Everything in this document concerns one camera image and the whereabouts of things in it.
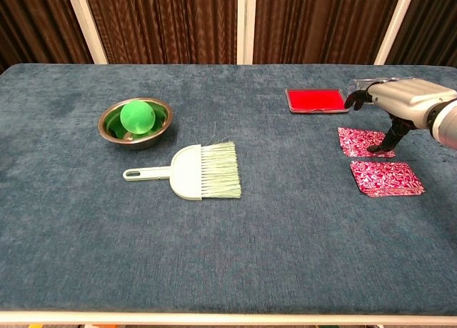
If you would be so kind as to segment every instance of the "pink patterned paper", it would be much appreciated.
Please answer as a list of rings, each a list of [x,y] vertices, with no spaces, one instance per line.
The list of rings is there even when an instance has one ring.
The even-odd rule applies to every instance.
[[[394,151],[386,153],[370,153],[366,149],[373,144],[380,144],[384,139],[384,133],[380,131],[358,130],[350,128],[338,128],[340,145],[343,153],[347,156],[374,156],[377,158],[393,158]]]
[[[370,197],[413,196],[425,191],[405,162],[353,161],[351,170],[358,188]]]

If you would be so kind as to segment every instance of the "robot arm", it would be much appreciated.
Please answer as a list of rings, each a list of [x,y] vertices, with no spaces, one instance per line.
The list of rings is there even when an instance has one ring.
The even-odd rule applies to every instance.
[[[457,149],[457,91],[422,79],[377,81],[350,94],[344,106],[359,110],[373,102],[388,112],[392,127],[371,152],[390,151],[411,129],[429,129],[432,137]]]

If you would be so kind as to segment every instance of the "brush handle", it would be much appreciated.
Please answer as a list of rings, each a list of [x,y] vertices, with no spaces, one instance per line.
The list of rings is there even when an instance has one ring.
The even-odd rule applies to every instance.
[[[144,169],[127,169],[122,176],[128,182],[136,180],[154,180],[170,178],[171,167],[146,167]]]

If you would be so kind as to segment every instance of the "brown curtain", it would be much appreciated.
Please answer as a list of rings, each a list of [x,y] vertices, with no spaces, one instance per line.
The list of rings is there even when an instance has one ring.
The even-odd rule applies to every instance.
[[[397,0],[257,0],[253,62],[372,64]]]
[[[457,0],[411,0],[386,63],[457,66]]]
[[[92,62],[69,0],[0,0],[0,45],[0,73],[20,62]]]
[[[236,63],[237,0],[88,1],[110,63]]]

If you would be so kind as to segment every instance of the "metal bowl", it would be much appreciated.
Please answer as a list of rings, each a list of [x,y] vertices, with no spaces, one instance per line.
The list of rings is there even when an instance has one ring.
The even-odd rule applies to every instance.
[[[121,112],[122,107],[131,102],[131,101],[145,101],[146,103],[155,103],[160,106],[162,106],[165,111],[166,111],[166,119],[162,124],[162,127],[156,131],[154,134],[142,137],[140,139],[118,139],[118,137],[113,134],[112,131],[107,130],[107,124],[110,122],[111,119],[116,119],[118,116],[117,114]],[[125,147],[127,149],[134,149],[134,150],[140,150],[140,149],[146,149],[151,146],[153,146],[157,141],[160,139],[161,135],[163,134],[164,131],[170,126],[171,120],[173,119],[173,110],[171,107],[165,103],[164,101],[161,101],[160,99],[155,99],[155,98],[132,98],[132,99],[127,99],[126,101],[120,101],[117,104],[114,104],[113,106],[110,106],[101,116],[99,119],[99,133],[100,135],[108,140],[111,141],[115,144],[118,144],[122,147]]]

